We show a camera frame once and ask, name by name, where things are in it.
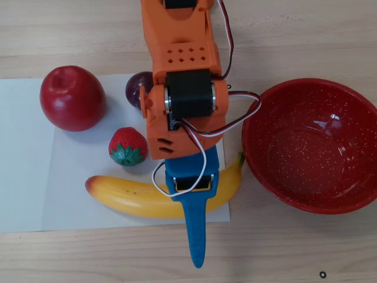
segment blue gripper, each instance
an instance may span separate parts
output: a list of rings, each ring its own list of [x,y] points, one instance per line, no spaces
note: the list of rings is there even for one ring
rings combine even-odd
[[[201,268],[206,254],[206,205],[207,200],[216,196],[219,184],[219,157],[216,146],[206,150],[207,166],[203,177],[210,178],[209,190],[193,190],[172,200],[180,202],[186,219],[188,243],[191,258],[196,268]],[[166,185],[169,193],[179,192],[176,181],[181,178],[198,177],[203,168],[201,153],[177,159],[165,160]]]

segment red bowl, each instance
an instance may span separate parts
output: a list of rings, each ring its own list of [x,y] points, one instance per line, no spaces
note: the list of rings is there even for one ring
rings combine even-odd
[[[267,90],[242,143],[257,180],[296,208],[338,214],[377,198],[377,109],[344,85],[304,78]]]

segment white wire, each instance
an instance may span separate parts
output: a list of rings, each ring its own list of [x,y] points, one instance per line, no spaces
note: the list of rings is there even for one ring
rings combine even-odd
[[[232,94],[231,96],[244,96],[244,97],[248,97],[248,98],[252,98],[256,101],[259,101],[259,99],[257,97],[253,97],[253,96],[248,96],[247,94]],[[249,115],[247,115],[244,119],[238,121],[236,124],[232,125],[231,127],[229,128],[226,128],[218,133],[214,133],[214,134],[201,134],[199,133],[201,136],[203,137],[216,137],[216,136],[219,136],[223,133],[225,133],[226,131],[229,131],[230,129],[236,127],[239,123],[245,121],[246,119],[250,118],[252,115],[254,115],[255,113],[257,113],[259,111],[259,109],[261,108],[262,106],[262,103],[259,104],[258,108],[255,109],[254,111],[250,112]],[[185,123],[187,123],[188,125],[190,125],[192,128],[194,128],[195,130],[197,130],[193,125],[191,125],[186,119],[183,119]]]
[[[191,192],[193,189],[195,189],[195,187],[199,184],[201,178],[203,177],[204,175],[204,171],[206,170],[206,166],[207,166],[207,156],[206,156],[206,152],[204,151],[203,147],[201,146],[200,144],[200,141],[199,139],[196,137],[196,135],[188,128],[186,127],[186,129],[191,133],[192,135],[192,138],[195,140],[196,142],[196,145],[197,147],[200,149],[201,153],[203,154],[203,159],[204,159],[204,162],[203,162],[203,168],[200,172],[200,175],[198,177],[198,179],[196,180],[196,182],[192,185],[191,188],[187,189],[187,190],[183,190],[182,192],[178,192],[178,193],[173,193],[173,194],[169,194],[169,193],[166,193],[164,190],[162,190],[162,188],[160,188],[158,186],[158,184],[156,183],[156,180],[154,179],[155,175],[156,175],[156,172],[158,171],[158,169],[163,165],[165,164],[165,161],[162,161],[152,172],[152,182],[153,182],[153,185],[157,188],[157,190],[159,190],[163,195],[165,196],[169,196],[171,198],[175,197],[175,196],[181,196],[185,193],[189,193]]]
[[[222,0],[217,0],[217,3],[218,3],[218,5],[219,5],[219,7],[220,7],[220,9],[221,9],[221,14],[222,14],[222,16],[223,16],[224,23],[225,23],[225,31],[226,31],[226,34],[227,34],[227,37],[226,37],[226,38],[228,39],[228,45],[229,45],[229,60],[230,60],[230,57],[232,56],[232,44],[230,43],[230,34],[229,34],[229,32],[228,32],[228,29],[227,29],[227,26],[228,26],[228,25],[227,25],[226,18],[225,18],[225,12],[223,11],[223,7],[222,7],[220,1],[222,1]],[[230,71],[231,71],[231,70],[229,70],[228,75],[226,75],[226,76],[224,77],[224,80],[226,80],[226,78],[229,76]]]

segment banana tip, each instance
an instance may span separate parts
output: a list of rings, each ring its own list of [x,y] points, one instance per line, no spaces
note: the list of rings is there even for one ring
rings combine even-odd
[[[88,193],[91,193],[91,190],[93,189],[93,186],[92,184],[94,183],[94,181],[98,178],[98,176],[93,176],[93,177],[90,177],[86,182],[85,182],[85,188],[86,190],[88,191]]]

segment bowl rim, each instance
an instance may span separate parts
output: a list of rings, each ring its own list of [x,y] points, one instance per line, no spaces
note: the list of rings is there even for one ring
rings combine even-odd
[[[372,110],[374,115],[377,118],[377,108],[368,99],[366,99],[364,96],[362,96],[360,93],[358,93],[357,91],[355,91],[355,90],[353,90],[353,89],[351,89],[351,88],[349,88],[345,85],[336,83],[334,81],[324,80],[324,79],[321,79],[321,78],[297,78],[297,79],[294,79],[294,80],[289,80],[289,81],[285,81],[283,83],[277,84],[277,85],[271,87],[270,89],[266,90],[261,95],[262,102],[263,102],[263,100],[268,99],[270,96],[274,95],[275,92],[277,92],[277,91],[279,91],[279,90],[281,90],[281,89],[283,89],[287,86],[295,85],[295,84],[303,84],[303,83],[329,84],[333,87],[336,87],[336,88],[342,90],[343,92],[348,93],[348,94],[354,96],[355,98],[357,98],[363,105],[365,105],[366,108]],[[256,102],[253,103],[253,105],[250,107],[250,109],[252,109],[255,106],[255,104],[256,104]],[[253,172],[255,178],[259,181],[259,183],[261,183],[262,186],[264,188],[266,188],[270,193],[272,193],[274,196],[276,196],[278,199],[282,200],[283,202],[287,203],[288,205],[291,205],[295,208],[298,208],[298,209],[301,209],[301,210],[304,210],[304,211],[308,211],[308,212],[312,212],[312,213],[334,215],[334,214],[343,214],[343,213],[348,213],[348,212],[358,210],[358,209],[370,204],[371,202],[373,202],[374,200],[377,199],[377,190],[375,190],[375,192],[371,195],[370,198],[362,199],[358,203],[354,203],[352,205],[347,205],[347,206],[344,206],[344,207],[341,207],[341,208],[319,208],[319,207],[316,207],[316,206],[313,206],[313,205],[307,205],[307,204],[304,204],[304,203],[301,203],[301,202],[297,202],[295,200],[292,200],[291,198],[287,199],[284,194],[282,194],[278,189],[276,189],[272,184],[270,184],[264,178],[263,173],[258,169],[257,164],[254,163],[253,159],[248,154],[248,152],[251,150],[251,148],[249,147],[248,142],[247,142],[248,139],[251,138],[250,134],[248,134],[248,131],[247,131],[247,129],[250,126],[250,123],[251,123],[250,119],[247,119],[243,123],[243,127],[242,127],[242,148],[243,148],[243,151],[244,151],[244,154],[245,154],[246,162],[249,165],[250,170]]]

